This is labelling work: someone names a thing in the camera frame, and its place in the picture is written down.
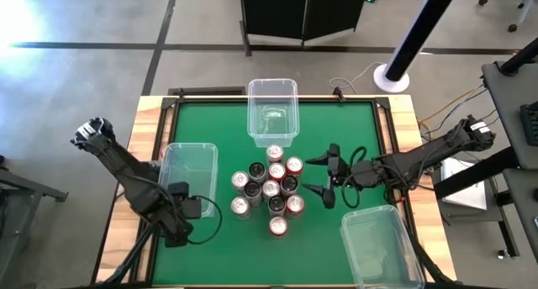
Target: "white cable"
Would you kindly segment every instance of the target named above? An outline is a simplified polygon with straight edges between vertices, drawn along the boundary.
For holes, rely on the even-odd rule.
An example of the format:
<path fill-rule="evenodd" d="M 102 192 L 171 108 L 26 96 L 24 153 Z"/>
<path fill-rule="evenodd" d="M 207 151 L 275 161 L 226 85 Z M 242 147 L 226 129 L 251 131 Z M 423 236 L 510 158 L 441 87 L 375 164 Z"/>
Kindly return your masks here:
<path fill-rule="evenodd" d="M 332 79 L 329 80 L 329 85 L 330 85 L 330 87 L 332 87 L 332 88 L 339 87 L 340 89 L 344 89 L 344 88 L 349 88 L 349 87 L 350 87 L 350 88 L 353 90 L 353 92 L 355 92 L 355 94 L 358 95 L 359 93 L 356 91 L 355 86 L 353 86 L 353 82 L 355 82 L 355 80 L 359 79 L 362 75 L 364 75 L 364 74 L 368 71 L 368 69 L 369 69 L 370 67 L 372 67 L 372 66 L 374 66 L 374 65 L 376 65 L 376 64 L 381 65 L 381 64 L 384 64 L 384 63 L 383 63 L 383 62 L 372 62 L 369 66 L 367 66 L 367 68 L 366 68 L 366 69 L 365 69 L 359 76 L 356 76 L 355 78 L 351 79 L 351 81 L 349 81 L 347 78 L 344 78 L 344 77 L 334 77 L 334 78 L 332 78 Z M 338 81 L 338 80 L 345 82 L 347 85 L 345 85 L 345 86 L 343 86 L 343 87 L 340 87 L 340 86 L 338 86 L 338 85 L 335 85 L 335 84 L 333 83 L 333 81 Z"/>

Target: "black floor stripe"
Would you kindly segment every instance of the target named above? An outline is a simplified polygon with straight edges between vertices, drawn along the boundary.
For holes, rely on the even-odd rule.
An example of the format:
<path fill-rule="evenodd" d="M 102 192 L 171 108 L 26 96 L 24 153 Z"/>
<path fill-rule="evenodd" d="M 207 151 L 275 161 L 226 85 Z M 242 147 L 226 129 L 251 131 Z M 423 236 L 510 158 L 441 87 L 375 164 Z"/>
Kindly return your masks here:
<path fill-rule="evenodd" d="M 171 16 L 174 14 L 175 5 L 176 0 L 168 0 L 165 17 L 162 19 L 161 32 L 159 32 L 159 37 L 157 38 L 156 49 L 153 51 L 150 66 L 148 67 L 148 72 L 145 75 L 144 86 L 142 87 L 142 96 L 149 96 L 151 94 L 151 88 L 153 87 L 153 81 L 155 80 L 159 60 L 161 59 L 162 55 L 162 49 L 166 41 L 166 35 L 168 34 L 168 29 L 170 28 Z"/>
<path fill-rule="evenodd" d="M 167 14 L 166 32 L 170 28 L 171 14 Z M 185 51 L 243 51 L 243 45 L 199 45 L 199 44 L 164 44 L 166 36 L 159 34 L 163 43 L 84 43 L 84 42 L 18 42 L 13 48 L 25 49 L 66 49 L 66 50 L 185 50 Z M 251 45 L 255 51 L 276 52 L 321 52 L 321 53 L 357 53 L 357 54 L 392 54 L 396 48 L 384 46 L 305 46 L 300 45 Z M 468 48 L 423 48 L 420 54 L 431 55 L 514 55 L 518 49 L 468 49 Z"/>
<path fill-rule="evenodd" d="M 100 42 L 17 42 L 10 44 L 22 49 L 58 50 L 154 50 L 155 44 L 146 43 L 100 43 Z"/>
<path fill-rule="evenodd" d="M 251 45 L 253 51 L 392 54 L 396 48 L 382 46 L 305 46 L 300 45 Z M 244 51 L 243 45 L 168 44 L 163 50 L 185 51 Z M 516 49 L 466 49 L 423 48 L 420 54 L 432 55 L 513 55 Z"/>

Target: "can lid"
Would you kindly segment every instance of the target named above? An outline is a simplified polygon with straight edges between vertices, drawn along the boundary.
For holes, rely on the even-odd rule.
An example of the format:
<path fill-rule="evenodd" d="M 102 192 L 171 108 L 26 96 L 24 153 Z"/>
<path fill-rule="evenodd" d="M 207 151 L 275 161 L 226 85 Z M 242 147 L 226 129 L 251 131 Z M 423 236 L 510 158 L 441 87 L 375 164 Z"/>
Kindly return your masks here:
<path fill-rule="evenodd" d="M 286 192 L 292 192 L 297 189 L 297 179 L 294 176 L 286 176 L 282 179 L 282 189 Z"/>
<path fill-rule="evenodd" d="M 284 149 L 280 145 L 272 144 L 267 147 L 267 156 L 273 159 L 280 159 L 284 155 Z"/>
<path fill-rule="evenodd" d="M 254 181 L 250 181 L 245 185 L 245 195 L 247 197 L 255 197 L 261 192 L 260 184 Z"/>
<path fill-rule="evenodd" d="M 266 173 L 266 167 L 259 162 L 252 163 L 251 167 L 249 167 L 249 173 L 256 178 L 263 176 Z"/>
<path fill-rule="evenodd" d="M 286 202 L 280 196 L 271 197 L 268 204 L 269 209 L 274 212 L 281 212 L 286 207 Z"/>
<path fill-rule="evenodd" d="M 283 235 L 287 231 L 287 221 L 283 217 L 275 217 L 269 221 L 269 229 L 275 235 Z"/>
<path fill-rule="evenodd" d="M 301 196 L 293 195 L 287 199 L 287 209 L 292 213 L 300 213 L 304 208 L 304 200 Z"/>
<path fill-rule="evenodd" d="M 286 168 L 280 163 L 273 163 L 269 166 L 269 173 L 275 177 L 282 177 L 286 173 Z"/>
<path fill-rule="evenodd" d="M 290 171 L 301 171 L 303 162 L 298 157 L 291 157 L 287 159 L 286 166 Z"/>
<path fill-rule="evenodd" d="M 249 175 L 246 174 L 244 171 L 237 171 L 232 176 L 232 184 L 234 184 L 237 187 L 243 187 L 246 185 L 246 183 L 249 181 Z"/>
<path fill-rule="evenodd" d="M 246 213 L 250 206 L 249 201 L 244 197 L 236 197 L 231 204 L 232 211 L 237 214 Z"/>
<path fill-rule="evenodd" d="M 280 192 L 280 185 L 276 181 L 269 180 L 263 183 L 262 191 L 266 196 L 273 197 Z"/>

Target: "black partition panel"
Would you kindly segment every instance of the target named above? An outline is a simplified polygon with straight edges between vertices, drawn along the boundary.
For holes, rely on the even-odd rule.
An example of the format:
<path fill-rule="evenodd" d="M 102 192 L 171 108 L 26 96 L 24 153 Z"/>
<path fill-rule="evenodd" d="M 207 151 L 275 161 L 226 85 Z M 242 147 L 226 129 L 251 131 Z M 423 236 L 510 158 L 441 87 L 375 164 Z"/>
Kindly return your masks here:
<path fill-rule="evenodd" d="M 355 29 L 364 0 L 308 0 L 303 40 Z"/>
<path fill-rule="evenodd" d="M 364 0 L 241 0 L 247 34 L 314 39 L 354 29 Z"/>
<path fill-rule="evenodd" d="M 306 0 L 242 0 L 247 34 L 301 39 Z"/>

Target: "table leg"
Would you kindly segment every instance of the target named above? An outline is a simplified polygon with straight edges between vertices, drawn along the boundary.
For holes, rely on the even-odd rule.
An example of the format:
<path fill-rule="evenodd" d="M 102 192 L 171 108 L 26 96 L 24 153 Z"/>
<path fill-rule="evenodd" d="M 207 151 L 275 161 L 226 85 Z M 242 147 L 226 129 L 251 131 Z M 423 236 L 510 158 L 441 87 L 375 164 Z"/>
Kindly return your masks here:
<path fill-rule="evenodd" d="M 505 148 L 486 160 L 482 160 L 474 166 L 434 184 L 435 195 L 438 200 L 448 197 L 453 193 L 495 176 L 507 168 L 515 168 L 518 165 L 519 162 L 512 147 Z"/>

